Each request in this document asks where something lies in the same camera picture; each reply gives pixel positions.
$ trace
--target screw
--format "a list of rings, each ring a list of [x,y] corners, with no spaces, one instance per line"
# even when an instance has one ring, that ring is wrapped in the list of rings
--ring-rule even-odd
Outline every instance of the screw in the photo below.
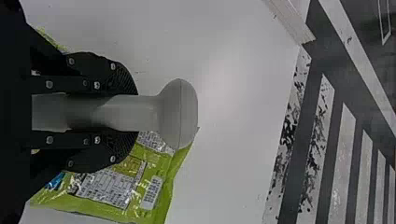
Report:
[[[98,145],[100,143],[100,137],[96,136],[94,142],[95,142],[96,145]]]
[[[100,89],[100,82],[93,82],[93,87],[94,87],[96,90],[99,90],[99,89]]]
[[[46,142],[47,142],[48,145],[51,145],[53,143],[53,137],[52,136],[48,136]]]
[[[75,63],[74,59],[73,58],[69,58],[69,64],[73,65],[74,63]]]
[[[47,89],[52,89],[52,87],[53,87],[53,82],[52,81],[46,81],[46,87],[47,87]]]
[[[111,157],[110,157],[110,161],[111,161],[111,162],[115,162],[115,161],[116,161],[116,156],[111,156]]]
[[[74,162],[73,161],[69,161],[68,163],[67,163],[67,166],[68,167],[72,167],[74,165]]]

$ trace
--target white backdrop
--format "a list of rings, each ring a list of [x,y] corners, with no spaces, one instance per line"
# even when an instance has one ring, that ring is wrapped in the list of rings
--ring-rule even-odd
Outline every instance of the white backdrop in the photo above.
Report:
[[[262,223],[299,47],[260,0],[22,0],[74,51],[124,63],[141,94],[181,77],[199,126],[166,223]],[[21,223],[108,223],[26,207]]]

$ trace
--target green package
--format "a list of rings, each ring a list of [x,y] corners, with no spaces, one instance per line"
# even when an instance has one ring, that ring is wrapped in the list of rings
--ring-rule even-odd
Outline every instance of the green package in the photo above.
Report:
[[[43,30],[37,31],[67,52]],[[121,163],[93,174],[63,171],[31,198],[30,205],[119,223],[164,223],[174,178],[190,147],[173,150],[157,133],[141,132]]]

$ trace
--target white plastic part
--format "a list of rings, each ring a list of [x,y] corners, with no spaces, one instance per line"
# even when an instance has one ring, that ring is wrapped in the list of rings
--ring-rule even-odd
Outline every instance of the white plastic part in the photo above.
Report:
[[[156,96],[71,97],[63,93],[33,96],[33,129],[109,127],[119,131],[155,131],[172,148],[186,147],[198,125],[194,87],[175,79]]]

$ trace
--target black and white striped pattern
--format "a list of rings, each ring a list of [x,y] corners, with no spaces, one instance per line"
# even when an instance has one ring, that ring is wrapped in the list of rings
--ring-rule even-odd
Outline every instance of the black and white striped pattern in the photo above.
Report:
[[[374,2],[372,15],[364,11],[370,0],[311,0],[306,22],[317,41],[304,45],[312,58],[304,99],[295,111],[286,175],[275,166],[263,223],[396,222],[396,83],[389,85],[396,39],[382,48]],[[396,8],[390,4],[389,11]],[[370,16],[377,25],[370,34],[377,35],[364,30]],[[280,183],[275,195],[274,183]]]

